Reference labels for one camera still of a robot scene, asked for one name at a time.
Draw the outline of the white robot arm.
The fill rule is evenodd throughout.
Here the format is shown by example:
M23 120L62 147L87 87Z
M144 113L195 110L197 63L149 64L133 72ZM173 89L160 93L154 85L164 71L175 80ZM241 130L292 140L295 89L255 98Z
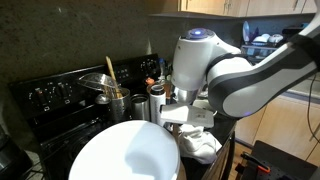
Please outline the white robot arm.
M204 28L178 39L172 83L177 101L190 104L208 86L209 104L229 117L246 117L287 89L319 71L320 12L260 63L252 65L241 51Z

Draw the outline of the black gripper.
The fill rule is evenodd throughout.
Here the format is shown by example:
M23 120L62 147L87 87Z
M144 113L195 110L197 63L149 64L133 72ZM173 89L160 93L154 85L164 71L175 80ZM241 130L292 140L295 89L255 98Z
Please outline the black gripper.
M173 99L180 104L192 104L197 98L198 91L197 90L182 90L178 87L174 88L174 97Z

